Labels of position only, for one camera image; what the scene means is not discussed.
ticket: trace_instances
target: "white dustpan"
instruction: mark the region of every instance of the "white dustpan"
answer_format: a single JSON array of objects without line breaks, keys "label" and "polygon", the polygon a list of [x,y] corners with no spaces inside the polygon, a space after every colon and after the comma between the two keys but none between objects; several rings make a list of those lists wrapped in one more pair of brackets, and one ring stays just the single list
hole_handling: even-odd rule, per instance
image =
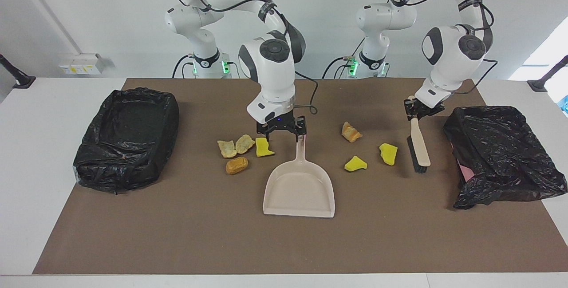
[{"label": "white dustpan", "polygon": [[268,215],[331,218],[335,198],[329,175],[306,160],[306,136],[298,136],[296,159],[276,167],[266,183],[263,210]]}]

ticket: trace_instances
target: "crumbled snack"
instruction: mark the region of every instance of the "crumbled snack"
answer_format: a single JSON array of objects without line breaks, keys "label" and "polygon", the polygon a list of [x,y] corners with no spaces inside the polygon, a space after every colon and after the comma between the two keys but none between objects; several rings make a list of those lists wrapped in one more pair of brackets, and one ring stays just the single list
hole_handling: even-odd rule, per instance
[{"label": "crumbled snack", "polygon": [[343,137],[345,137],[345,139],[349,142],[355,142],[357,139],[363,137],[363,135],[360,132],[357,132],[357,130],[348,122],[343,123],[341,135],[343,135]]},{"label": "crumbled snack", "polygon": [[264,157],[274,154],[276,153],[268,150],[268,141],[266,141],[266,138],[256,138],[256,157]]},{"label": "crumbled snack", "polygon": [[353,156],[353,158],[345,164],[346,171],[356,171],[359,169],[367,169],[367,163],[365,163],[362,159],[357,156]]},{"label": "crumbled snack", "polygon": [[235,149],[234,141],[218,140],[217,144],[219,145],[219,149],[221,150],[221,155],[223,155],[224,158],[233,158],[237,155],[237,150]]},{"label": "crumbled snack", "polygon": [[398,151],[398,147],[390,144],[382,144],[379,146],[379,149],[381,150],[381,157],[383,158],[383,161],[385,161],[387,165],[394,166],[394,159],[396,158],[396,151]]},{"label": "crumbled snack", "polygon": [[227,166],[225,166],[225,171],[227,171],[229,175],[235,175],[236,173],[245,170],[247,167],[248,167],[248,160],[244,157],[237,157],[227,162]]},{"label": "crumbled snack", "polygon": [[254,141],[252,140],[252,138],[250,138],[250,136],[244,134],[243,136],[241,136],[241,138],[239,138],[239,140],[237,140],[235,146],[237,149],[237,153],[244,154],[250,148],[252,148],[252,146],[254,146]]}]

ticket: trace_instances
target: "bread piece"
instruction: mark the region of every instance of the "bread piece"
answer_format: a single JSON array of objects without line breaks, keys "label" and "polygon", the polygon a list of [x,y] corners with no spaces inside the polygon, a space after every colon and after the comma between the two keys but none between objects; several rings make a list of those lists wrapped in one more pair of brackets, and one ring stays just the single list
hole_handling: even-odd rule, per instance
[{"label": "bread piece", "polygon": [[235,175],[236,173],[245,170],[247,167],[248,167],[248,160],[244,157],[237,157],[227,162],[227,166],[225,166],[225,171],[227,171],[229,175]]},{"label": "bread piece", "polygon": [[250,148],[252,148],[252,146],[254,146],[254,141],[247,134],[241,136],[235,144],[235,148],[239,154],[246,153]]},{"label": "bread piece", "polygon": [[349,142],[355,142],[357,139],[363,137],[363,135],[360,132],[357,132],[357,130],[348,122],[343,123],[341,135],[343,135],[343,137],[345,137],[345,139]]},{"label": "bread piece", "polygon": [[223,155],[224,158],[233,158],[237,155],[237,150],[235,149],[234,141],[218,140],[217,144],[219,145],[219,149],[221,150],[221,155]]}]

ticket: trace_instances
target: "brown tabletop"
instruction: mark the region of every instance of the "brown tabletop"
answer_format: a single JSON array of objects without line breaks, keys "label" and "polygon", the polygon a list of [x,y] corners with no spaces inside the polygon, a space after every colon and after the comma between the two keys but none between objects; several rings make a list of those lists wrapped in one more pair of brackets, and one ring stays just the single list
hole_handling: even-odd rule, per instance
[{"label": "brown tabletop", "polygon": [[[335,192],[335,217],[267,216],[270,172],[294,159],[294,136],[271,135],[272,157],[247,153],[234,176],[216,140],[256,137],[246,112],[259,86],[250,80],[129,79],[172,92],[179,103],[176,148],[158,183],[124,195],[75,185],[35,274],[296,274],[362,272],[564,272],[568,248],[540,201],[452,209],[458,173],[442,133],[449,112],[477,106],[477,91],[420,121],[432,166],[414,173],[402,101],[420,79],[326,80],[307,116],[307,159],[323,167]],[[297,100],[313,84],[297,80]],[[464,90],[471,88],[469,82]],[[363,138],[340,135],[348,121]],[[378,145],[399,147],[395,166]],[[348,173],[353,155],[367,170]]]}]

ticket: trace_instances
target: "dustpan handle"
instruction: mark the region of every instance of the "dustpan handle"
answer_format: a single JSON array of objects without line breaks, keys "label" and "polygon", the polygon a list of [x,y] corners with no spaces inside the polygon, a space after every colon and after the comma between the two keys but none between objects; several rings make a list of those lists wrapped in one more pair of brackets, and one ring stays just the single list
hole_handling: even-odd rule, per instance
[{"label": "dustpan handle", "polygon": [[306,135],[299,135],[296,143],[296,160],[306,161]]}]

